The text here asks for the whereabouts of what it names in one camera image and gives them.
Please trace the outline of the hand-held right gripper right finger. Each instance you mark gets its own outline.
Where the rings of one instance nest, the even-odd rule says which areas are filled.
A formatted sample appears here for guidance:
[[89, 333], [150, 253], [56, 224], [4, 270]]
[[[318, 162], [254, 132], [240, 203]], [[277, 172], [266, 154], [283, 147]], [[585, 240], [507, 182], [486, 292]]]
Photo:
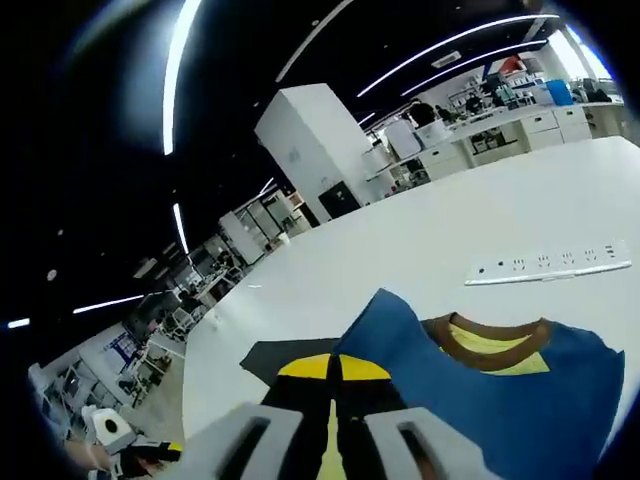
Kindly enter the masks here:
[[382, 367], [334, 357], [337, 448], [349, 479], [487, 479], [478, 445], [423, 407], [410, 408]]

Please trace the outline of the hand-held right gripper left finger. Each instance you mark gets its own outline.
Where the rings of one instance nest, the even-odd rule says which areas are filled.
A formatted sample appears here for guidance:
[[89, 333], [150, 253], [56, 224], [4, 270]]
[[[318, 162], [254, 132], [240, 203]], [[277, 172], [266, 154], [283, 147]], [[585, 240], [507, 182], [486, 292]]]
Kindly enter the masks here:
[[315, 479], [327, 449], [330, 354], [283, 366], [263, 400], [244, 403], [187, 443], [184, 479]]

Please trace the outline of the person's left hand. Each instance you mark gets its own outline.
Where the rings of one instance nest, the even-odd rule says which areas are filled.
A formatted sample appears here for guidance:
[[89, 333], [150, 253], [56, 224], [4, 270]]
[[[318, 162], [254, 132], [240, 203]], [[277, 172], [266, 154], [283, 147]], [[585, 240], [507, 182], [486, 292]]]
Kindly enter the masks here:
[[82, 469], [111, 471], [111, 456], [102, 445], [65, 440], [63, 446], [69, 457]]

